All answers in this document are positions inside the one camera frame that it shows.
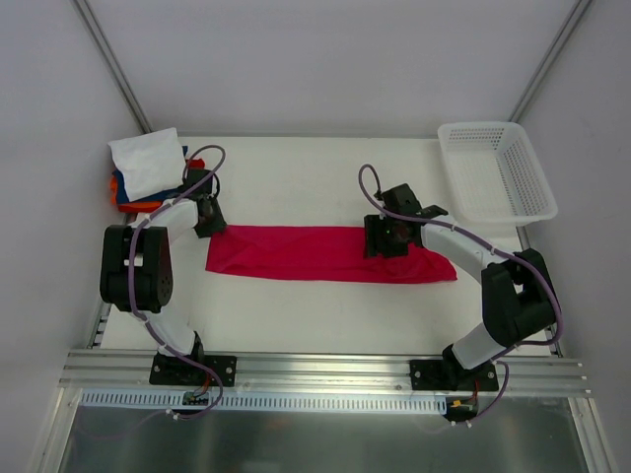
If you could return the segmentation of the pink red t shirt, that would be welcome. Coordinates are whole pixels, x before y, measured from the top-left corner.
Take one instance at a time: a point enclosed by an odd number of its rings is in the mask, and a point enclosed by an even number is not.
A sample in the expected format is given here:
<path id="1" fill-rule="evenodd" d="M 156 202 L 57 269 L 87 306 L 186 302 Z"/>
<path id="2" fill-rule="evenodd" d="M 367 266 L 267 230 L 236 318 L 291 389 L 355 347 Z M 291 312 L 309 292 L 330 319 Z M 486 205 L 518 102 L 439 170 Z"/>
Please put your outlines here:
<path id="1" fill-rule="evenodd" d="M 280 281 L 420 285 L 457 279 L 451 262 L 430 250 L 367 258 L 364 244 L 361 227 L 231 225 L 210 238 L 205 269 Z"/>

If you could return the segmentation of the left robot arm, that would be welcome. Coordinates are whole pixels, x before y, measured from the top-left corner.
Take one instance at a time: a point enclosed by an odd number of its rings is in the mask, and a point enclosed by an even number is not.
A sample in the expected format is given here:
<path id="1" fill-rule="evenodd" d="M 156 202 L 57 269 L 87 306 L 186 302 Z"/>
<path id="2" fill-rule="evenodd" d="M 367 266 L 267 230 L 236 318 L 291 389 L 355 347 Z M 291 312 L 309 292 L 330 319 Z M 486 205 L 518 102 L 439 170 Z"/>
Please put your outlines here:
<path id="1" fill-rule="evenodd" d="M 198 334 L 175 309 L 171 247 L 189 231 L 207 238 L 226 228 L 217 197 L 203 194 L 193 199 L 168 199 L 129 225 L 105 229 L 102 300 L 143 326 L 156 342 L 158 353 L 174 358 L 172 373 L 185 384 L 203 378 L 206 362 Z"/>

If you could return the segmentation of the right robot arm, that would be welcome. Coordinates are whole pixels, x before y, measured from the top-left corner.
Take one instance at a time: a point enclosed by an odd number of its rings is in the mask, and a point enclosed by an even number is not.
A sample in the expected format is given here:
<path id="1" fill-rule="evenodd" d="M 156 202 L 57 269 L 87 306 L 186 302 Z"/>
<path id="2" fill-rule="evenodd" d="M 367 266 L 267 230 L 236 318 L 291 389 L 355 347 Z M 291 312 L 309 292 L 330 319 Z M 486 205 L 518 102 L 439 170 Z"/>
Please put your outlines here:
<path id="1" fill-rule="evenodd" d="M 415 245 L 446 257 L 481 289 L 481 322 L 440 358 L 410 361 L 415 391 L 497 390 L 494 362 L 558 319 L 560 307 L 539 252 L 501 250 L 438 206 L 403 219 L 367 215 L 364 233 L 368 258 L 404 257 Z"/>

